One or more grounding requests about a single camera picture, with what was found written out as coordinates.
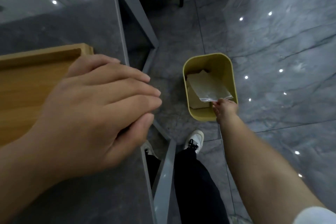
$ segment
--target wooden board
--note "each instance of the wooden board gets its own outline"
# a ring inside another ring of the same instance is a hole
[[[73,61],[91,54],[87,44],[72,44],[0,56],[0,146],[31,128]]]

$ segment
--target right hand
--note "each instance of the right hand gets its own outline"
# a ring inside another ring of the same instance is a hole
[[[55,182],[115,167],[146,141],[150,112],[162,103],[149,79],[107,56],[80,57],[14,141],[21,158]]]
[[[236,115],[238,112],[238,105],[231,100],[220,98],[217,102],[213,101],[212,104],[212,109],[215,112],[219,124],[228,117]]]

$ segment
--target forearm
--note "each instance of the forearm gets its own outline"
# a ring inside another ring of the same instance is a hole
[[[39,169],[24,138],[0,148],[0,223],[7,223],[54,182]]]
[[[220,127],[227,164],[255,223],[292,223],[301,210],[323,206],[290,164],[238,116]]]

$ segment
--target shoe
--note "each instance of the shoe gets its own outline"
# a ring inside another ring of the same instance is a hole
[[[158,158],[154,151],[153,151],[153,147],[151,145],[151,143],[146,140],[145,143],[142,145],[143,149],[145,150],[145,152],[148,154],[148,155],[153,155],[155,158]]]
[[[185,142],[184,149],[191,148],[195,150],[196,154],[200,152],[203,147],[204,134],[200,130],[195,130],[188,136],[187,141]]]

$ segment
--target yellow trash bin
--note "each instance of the yellow trash bin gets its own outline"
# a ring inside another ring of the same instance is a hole
[[[189,107],[189,99],[187,92],[187,75],[199,73],[205,70],[208,73],[218,77],[233,96],[233,101],[238,103],[235,78],[233,76],[232,62],[228,56],[223,53],[212,53],[202,56],[195,56],[188,59],[183,66],[183,80],[185,93],[187,95],[188,110],[190,115],[199,121],[216,120],[215,113],[212,110],[212,105],[207,108],[193,109]]]

